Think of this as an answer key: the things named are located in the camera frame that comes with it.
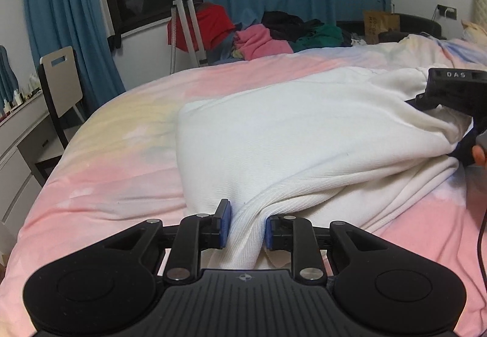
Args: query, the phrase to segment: white desk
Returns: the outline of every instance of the white desk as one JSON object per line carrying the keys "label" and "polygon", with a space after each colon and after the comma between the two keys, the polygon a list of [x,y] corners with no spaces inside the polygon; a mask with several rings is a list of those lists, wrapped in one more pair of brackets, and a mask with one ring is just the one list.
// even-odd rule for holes
{"label": "white desk", "polygon": [[41,190],[42,178],[31,160],[52,139],[48,116],[39,92],[0,123],[0,253],[11,252]]}

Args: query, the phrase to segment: white blanket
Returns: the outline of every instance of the white blanket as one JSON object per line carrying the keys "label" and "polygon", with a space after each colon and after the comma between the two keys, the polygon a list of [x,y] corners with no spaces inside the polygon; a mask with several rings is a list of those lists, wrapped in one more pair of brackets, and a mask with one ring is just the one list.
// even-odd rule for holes
{"label": "white blanket", "polygon": [[449,177],[458,162],[445,155],[469,118],[404,102],[424,91],[427,75],[338,68],[187,104],[177,163],[188,213],[232,203],[227,248],[209,267],[253,268],[273,214],[374,231]]}

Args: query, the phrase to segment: finger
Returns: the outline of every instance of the finger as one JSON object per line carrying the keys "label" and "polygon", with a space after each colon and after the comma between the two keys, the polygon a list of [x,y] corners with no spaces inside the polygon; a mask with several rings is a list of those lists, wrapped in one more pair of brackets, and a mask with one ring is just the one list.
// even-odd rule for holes
{"label": "finger", "polygon": [[475,160],[476,165],[485,167],[485,152],[481,146],[475,145],[472,148],[472,156],[473,159]]}

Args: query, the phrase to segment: blue gripper pad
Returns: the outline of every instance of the blue gripper pad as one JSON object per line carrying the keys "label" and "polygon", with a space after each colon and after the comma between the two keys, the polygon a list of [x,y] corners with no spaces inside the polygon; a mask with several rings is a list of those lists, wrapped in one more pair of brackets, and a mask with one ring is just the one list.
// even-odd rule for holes
{"label": "blue gripper pad", "polygon": [[272,250],[272,227],[270,217],[267,218],[267,220],[265,221],[264,242],[265,247],[269,250]]}
{"label": "blue gripper pad", "polygon": [[223,211],[223,215],[221,216],[221,225],[220,225],[220,246],[222,248],[225,248],[226,246],[231,222],[232,222],[232,207],[230,201],[227,200],[227,203],[225,205],[225,210]]}

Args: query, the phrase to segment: bed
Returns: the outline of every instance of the bed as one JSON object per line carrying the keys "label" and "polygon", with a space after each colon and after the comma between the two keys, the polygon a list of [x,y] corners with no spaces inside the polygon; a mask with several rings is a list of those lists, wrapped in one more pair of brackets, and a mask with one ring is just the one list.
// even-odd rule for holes
{"label": "bed", "polygon": [[[39,267],[140,221],[159,218],[170,225],[185,216],[175,132],[179,110],[188,102],[338,67],[433,65],[487,69],[487,51],[461,40],[411,35],[400,43],[313,49],[182,71],[112,100],[70,142],[20,230],[0,285],[0,335],[27,337],[35,331],[22,289]],[[459,168],[374,232],[459,275],[468,292],[456,328],[462,337],[478,336],[487,327],[487,295],[476,255],[485,203],[487,175],[480,168]]]}

